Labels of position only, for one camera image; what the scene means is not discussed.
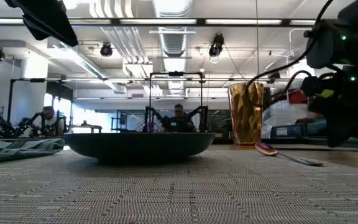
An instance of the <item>person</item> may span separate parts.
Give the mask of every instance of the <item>person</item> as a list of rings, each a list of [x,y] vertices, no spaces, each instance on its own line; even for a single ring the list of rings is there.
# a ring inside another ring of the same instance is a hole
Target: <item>person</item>
[[[173,131],[177,133],[195,133],[196,127],[191,121],[191,116],[185,113],[183,106],[180,104],[174,107],[175,116],[170,118],[171,130],[164,128],[164,132]]]
[[[44,108],[42,108],[42,113],[44,114],[44,118],[45,118],[45,126],[50,126],[52,128],[52,131],[50,131],[49,133],[46,134],[46,136],[56,136],[56,132],[55,132],[55,128],[52,126],[56,125],[56,120],[57,118],[55,117],[55,110],[52,106],[44,106]],[[42,126],[42,122],[39,121],[38,125],[34,125],[33,129],[35,129],[36,127],[41,128]],[[64,133],[64,129],[65,129],[65,123],[63,119],[59,119],[59,133],[58,135],[62,135]]]

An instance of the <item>folded cloth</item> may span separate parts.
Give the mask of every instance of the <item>folded cloth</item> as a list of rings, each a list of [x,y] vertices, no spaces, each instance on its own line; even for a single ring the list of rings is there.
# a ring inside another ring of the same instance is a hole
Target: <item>folded cloth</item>
[[[0,141],[0,162],[13,159],[24,159],[52,155],[63,150],[64,139],[44,139],[38,141],[28,141],[19,149],[7,149],[11,142]]]

